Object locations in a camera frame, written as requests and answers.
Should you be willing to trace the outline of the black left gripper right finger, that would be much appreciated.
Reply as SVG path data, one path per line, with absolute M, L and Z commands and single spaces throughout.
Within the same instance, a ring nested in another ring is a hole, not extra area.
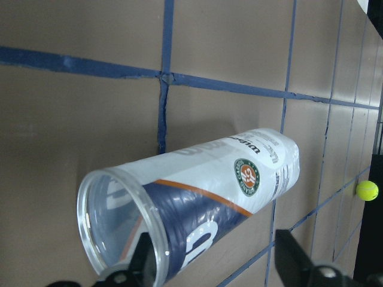
M 275 268 L 284 286 L 382 286 L 382 274 L 359 283 L 332 265 L 315 264 L 289 230 L 275 232 Z

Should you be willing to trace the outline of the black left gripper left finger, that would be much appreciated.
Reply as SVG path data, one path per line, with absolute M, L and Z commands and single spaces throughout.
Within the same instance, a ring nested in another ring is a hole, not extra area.
M 106 269 L 92 286 L 153 286 L 156 276 L 151 237 L 142 233 L 130 263 Z

